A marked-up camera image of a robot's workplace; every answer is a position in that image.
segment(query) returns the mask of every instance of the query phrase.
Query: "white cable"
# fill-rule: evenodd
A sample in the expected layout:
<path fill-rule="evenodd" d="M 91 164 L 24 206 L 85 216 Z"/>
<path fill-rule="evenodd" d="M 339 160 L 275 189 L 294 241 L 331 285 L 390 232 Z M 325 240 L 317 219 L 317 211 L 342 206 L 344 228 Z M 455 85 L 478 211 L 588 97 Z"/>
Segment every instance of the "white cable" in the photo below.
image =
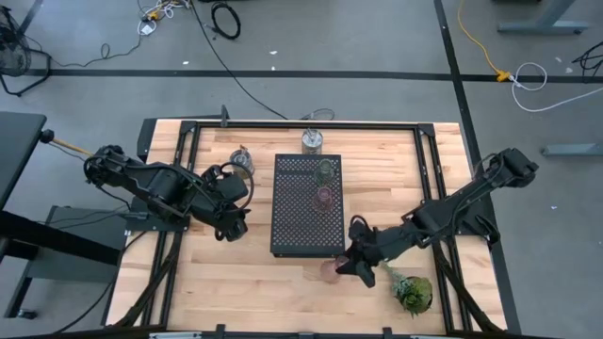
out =
<path fill-rule="evenodd" d="M 142 18 L 146 18 L 147 15 L 149 15 L 149 13 L 154 12 L 154 11 L 160 11 L 163 12 L 163 14 L 165 15 L 165 17 L 167 17 L 168 19 L 173 18 L 173 9 L 174 8 L 190 8 L 190 2 L 189 0 L 180 0 L 180 2 L 174 1 L 174 0 L 167 0 L 167 1 L 162 1 L 162 0 L 157 0 L 156 4 L 154 7 L 147 9 L 144 14 L 142 15 Z M 142 28 L 140 28 L 143 24 L 148 25 L 149 28 L 151 29 L 150 31 L 146 31 L 143 32 Z M 157 29 L 157 22 L 155 20 L 150 20 L 148 22 L 143 22 L 142 20 L 139 21 L 139 25 L 137 27 L 137 32 L 139 33 L 139 35 L 143 35 L 143 36 L 149 36 L 151 35 L 153 32 L 155 32 L 155 30 Z"/>
<path fill-rule="evenodd" d="M 523 68 L 524 68 L 524 66 L 528 66 L 528 65 L 530 65 L 530 66 L 534 66 L 534 67 L 536 67 L 537 69 L 540 69 L 540 71 L 541 71 L 542 75 L 545 77 L 545 80 L 543 81 L 543 84 L 542 84 L 541 86 L 539 86 L 539 87 L 537 87 L 537 88 L 532 88 L 532 89 L 531 89 L 531 88 L 525 87 L 524 85 L 522 85 L 522 84 L 519 82 L 519 73 L 521 72 L 521 69 L 523 69 Z M 513 81 L 513 84 L 511 85 L 511 94 L 513 95 L 513 98 L 515 99 L 515 103 L 516 103 L 516 104 L 517 104 L 517 105 L 518 105 L 518 106 L 519 106 L 521 109 L 523 109 L 523 110 L 525 110 L 525 111 L 527 111 L 527 112 L 530 112 L 530 113 L 538 113 L 538 112 L 544 112 L 544 111 L 547 111 L 547 110 L 549 110 L 549 109 L 551 109 L 551 108 L 555 108 L 555 107 L 558 107 L 558 106 L 560 106 L 560 105 L 565 105 L 565 104 L 571 103 L 571 102 L 573 102 L 573 101 L 575 101 L 575 100 L 577 100 L 577 99 L 582 99 L 582 98 L 585 98 L 585 97 L 587 97 L 587 96 L 589 96 L 589 95 L 595 94 L 595 93 L 597 93 L 597 92 L 599 92 L 599 91 L 603 90 L 603 88 L 600 88 L 600 89 L 595 89 L 595 90 L 592 90 L 592 91 L 590 91 L 590 92 L 588 92 L 588 93 L 584 93 L 584 94 L 579 95 L 579 96 L 577 96 L 577 97 L 570 98 L 570 99 L 567 99 L 567 100 L 563 100 L 563 101 L 562 101 L 562 102 L 560 102 L 560 103 L 556 103 L 556 104 L 554 104 L 554 105 L 550 105 L 549 107 L 544 107 L 544 108 L 530 109 L 530 108 L 525 108 L 524 106 L 522 106 L 522 105 L 519 103 L 519 101 L 517 100 L 517 97 L 515 96 L 515 88 L 521 88 L 521 89 L 528 90 L 528 91 L 536 91 L 536 90 L 540 90 L 540 89 L 542 89 L 542 88 L 544 88 L 544 87 L 545 87 L 547 78 L 548 78 L 548 75 L 546 74 L 546 70 L 545 70 L 545 68 L 544 68 L 544 67 L 542 67 L 542 66 L 540 66 L 539 64 L 537 64 L 537 63 L 535 63 L 535 62 L 526 62 L 526 63 L 521 64 L 521 66 L 519 66 L 519 68 L 517 69 L 517 72 L 515 72 L 515 76 L 511 75 L 511 76 L 509 77 L 509 79 L 510 79 L 511 81 Z"/>

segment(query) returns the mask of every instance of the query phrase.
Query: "yellow cable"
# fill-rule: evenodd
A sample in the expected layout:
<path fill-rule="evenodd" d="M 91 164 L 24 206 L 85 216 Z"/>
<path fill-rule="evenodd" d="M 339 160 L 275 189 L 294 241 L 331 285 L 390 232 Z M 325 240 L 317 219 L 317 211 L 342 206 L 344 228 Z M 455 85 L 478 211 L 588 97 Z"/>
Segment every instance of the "yellow cable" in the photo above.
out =
<path fill-rule="evenodd" d="M 475 44 L 477 44 L 482 49 L 483 54 L 486 56 L 486 61 L 488 61 L 488 64 L 490 65 L 490 67 L 492 67 L 492 69 L 497 73 L 497 81 L 502 82 L 502 81 L 509 79 L 509 77 L 511 76 L 511 73 L 499 70 L 494 65 L 494 63 L 492 63 L 492 61 L 490 60 L 490 56 L 488 55 L 488 50 L 486 50 L 486 48 L 477 39 L 473 38 L 471 36 L 471 34 L 469 34 L 469 32 L 467 32 L 467 30 L 464 28 L 463 21 L 461 20 L 461 12 L 463 11 L 463 5 L 464 5 L 464 0 L 461 0 L 461 4 L 459 5 L 459 10 L 457 11 L 457 16 L 456 16 L 456 18 L 459 22 L 459 26 L 463 30 L 464 34 L 467 35 L 467 37 L 471 41 L 475 42 Z"/>
<path fill-rule="evenodd" d="M 88 152 L 88 151 L 86 151 L 84 149 L 81 149 L 81 148 L 79 148 L 77 146 L 74 146 L 74 145 L 72 145 L 70 143 L 67 143 L 67 142 L 65 142 L 65 141 L 63 141 L 61 139 L 54 138 L 53 142 L 56 143 L 59 146 L 66 147 L 66 148 L 68 148 L 70 150 L 73 150 L 73 151 L 76 151 L 76 152 L 80 152 L 80 153 L 85 154 L 87 156 L 93 156 L 92 153 L 90 153 L 90 152 Z"/>

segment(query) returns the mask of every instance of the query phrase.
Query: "desk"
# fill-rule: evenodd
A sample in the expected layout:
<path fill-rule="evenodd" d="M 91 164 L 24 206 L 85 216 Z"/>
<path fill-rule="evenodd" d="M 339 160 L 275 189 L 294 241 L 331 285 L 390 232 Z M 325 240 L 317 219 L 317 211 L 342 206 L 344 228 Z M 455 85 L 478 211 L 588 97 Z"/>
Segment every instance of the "desk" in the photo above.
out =
<path fill-rule="evenodd" d="M 0 112 L 0 210 L 38 145 L 45 122 L 41 114 Z"/>
<path fill-rule="evenodd" d="M 148 163 L 173 160 L 180 123 L 157 121 Z M 433 127 L 449 194 L 470 180 L 463 138 L 457 123 L 435 123 Z M 413 133 L 321 132 L 323 153 L 342 157 L 346 220 L 360 214 L 370 226 L 399 225 L 401 215 L 423 199 Z M 432 307 L 415 318 L 391 297 L 390 283 L 379 267 L 375 268 L 377 285 L 371 289 L 352 276 L 327 284 L 319 279 L 323 259 L 277 259 L 269 252 L 274 156 L 300 153 L 301 134 L 302 129 L 296 128 L 201 130 L 197 173 L 226 162 L 241 144 L 253 157 L 255 193 L 246 219 L 250 230 L 235 243 L 218 242 L 213 228 L 191 222 L 180 251 L 168 329 L 213 331 L 217 324 L 226 324 L 227 331 L 381 333 L 383 327 L 391 327 L 394 333 L 444 333 L 431 250 L 408 250 L 390 263 L 407 276 L 432 281 Z M 437 197 L 431 157 L 427 159 L 432 194 Z M 107 324 L 119 320 L 147 284 L 156 237 L 156 233 L 146 234 L 122 258 Z M 493 322 L 506 328 L 486 243 L 477 236 L 462 235 L 457 236 L 457 244 L 467 289 Z M 460 329 L 456 295 L 449 285 L 448 290 L 454 323 Z M 157 295 L 162 294 L 160 286 Z M 160 300 L 155 298 L 152 323 L 158 319 Z"/>

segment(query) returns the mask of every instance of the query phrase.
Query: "potted plant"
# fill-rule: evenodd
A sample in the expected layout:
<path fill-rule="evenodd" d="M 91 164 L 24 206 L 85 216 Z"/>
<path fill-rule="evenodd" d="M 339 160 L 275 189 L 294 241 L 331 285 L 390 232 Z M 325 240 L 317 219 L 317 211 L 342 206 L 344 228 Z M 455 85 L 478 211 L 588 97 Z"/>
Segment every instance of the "potted plant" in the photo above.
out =
<path fill-rule="evenodd" d="M 383 268 L 392 280 L 394 298 L 411 316 L 419 315 L 432 306 L 432 283 L 427 278 L 404 277 L 386 263 Z"/>

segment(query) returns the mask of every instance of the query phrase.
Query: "cable bundle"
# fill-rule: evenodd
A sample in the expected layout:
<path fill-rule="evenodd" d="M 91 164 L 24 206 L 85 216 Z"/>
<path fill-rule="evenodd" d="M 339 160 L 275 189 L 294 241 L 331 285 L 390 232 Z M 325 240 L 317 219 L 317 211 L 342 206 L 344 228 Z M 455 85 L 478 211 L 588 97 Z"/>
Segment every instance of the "cable bundle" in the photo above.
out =
<path fill-rule="evenodd" d="M 582 82 L 584 84 L 588 84 L 595 77 L 596 73 L 599 71 L 599 67 L 601 67 L 601 64 L 603 64 L 603 54 L 598 56 L 591 56 L 591 53 L 599 47 L 603 47 L 603 41 L 589 48 L 589 50 L 584 52 L 583 55 L 577 57 L 576 59 L 574 59 L 574 61 L 572 61 L 572 63 L 578 62 L 579 66 L 582 68 Z M 599 60 L 594 65 L 587 65 L 588 60 L 597 58 Z M 593 73 L 591 74 L 591 76 L 586 77 L 586 71 L 593 71 Z"/>
<path fill-rule="evenodd" d="M 173 18 L 174 8 L 190 8 L 189 0 L 168 0 L 162 1 L 157 0 L 154 7 L 151 7 L 144 11 L 142 18 L 139 21 L 137 32 L 139 35 L 148 36 L 151 35 L 157 29 L 157 22 L 163 18 Z"/>

